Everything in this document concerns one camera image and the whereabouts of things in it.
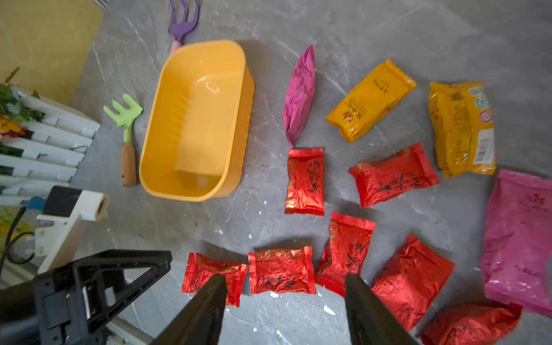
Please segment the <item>white picket fence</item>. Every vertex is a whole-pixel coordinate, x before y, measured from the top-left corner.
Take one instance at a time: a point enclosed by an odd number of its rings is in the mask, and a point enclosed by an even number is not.
[[[55,185],[69,186],[84,152],[100,124],[83,113],[51,99],[36,98],[14,87],[23,104],[46,114],[42,122],[22,124],[33,131],[31,139],[4,137],[6,146],[23,150],[21,157],[0,155],[0,166],[12,167],[11,176],[0,174],[0,205],[19,205],[31,197],[46,197]]]

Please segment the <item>yellow plastic basin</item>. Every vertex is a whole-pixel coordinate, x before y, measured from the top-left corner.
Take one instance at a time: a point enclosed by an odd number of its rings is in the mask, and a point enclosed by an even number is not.
[[[186,45],[159,77],[140,180],[161,198],[203,201],[238,186],[255,86],[233,41]]]

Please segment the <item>gray floor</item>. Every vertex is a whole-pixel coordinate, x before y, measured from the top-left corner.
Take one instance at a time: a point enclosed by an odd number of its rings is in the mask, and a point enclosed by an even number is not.
[[[347,168],[421,142],[433,158],[428,115],[430,81],[486,84],[495,115],[501,166],[552,175],[552,8],[546,0],[201,0],[200,22],[187,43],[238,41],[256,83],[243,176],[228,197],[203,203],[155,198],[119,178],[122,130],[102,111],[129,93],[144,113],[134,126],[140,151],[171,37],[168,0],[111,0],[73,107],[102,122],[72,184],[105,192],[108,218],[89,227],[78,255],[108,248],[171,250],[172,270],[123,317],[156,336],[190,296],[180,293],[188,253],[246,262],[259,248],[312,245],[316,258],[328,239],[332,211],[376,222],[362,270],[371,281],[414,233],[456,263],[453,275],[417,334],[442,307],[480,300],[481,238],[493,178],[467,173],[359,208]],[[284,215],[288,144],[282,108],[297,58],[315,43],[317,92],[299,147],[325,148],[326,217]],[[365,136],[348,144],[325,122],[333,107],[375,66],[391,58],[418,86]],[[241,307],[225,313],[221,344],[347,344],[343,299],[317,295],[252,296],[246,281]],[[335,316],[324,312],[324,306]],[[552,320],[525,313],[499,344],[550,344]]]

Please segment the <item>pink handle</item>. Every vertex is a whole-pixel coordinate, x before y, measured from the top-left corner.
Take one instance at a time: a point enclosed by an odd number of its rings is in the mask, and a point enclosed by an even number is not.
[[[182,47],[182,44],[180,44],[179,41],[173,41],[173,44],[171,46],[171,53],[169,54],[169,56],[173,55],[173,53],[177,51],[180,47]]]

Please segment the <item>black metal bracket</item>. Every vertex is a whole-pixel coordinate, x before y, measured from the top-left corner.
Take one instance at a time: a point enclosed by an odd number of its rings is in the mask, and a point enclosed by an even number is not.
[[[217,345],[227,295],[226,279],[214,274],[151,345]]]
[[[171,269],[169,251],[108,250],[34,279],[41,345],[87,344]],[[124,270],[148,269],[127,282]]]
[[[354,273],[345,279],[345,309],[352,345],[416,345],[371,288]]]

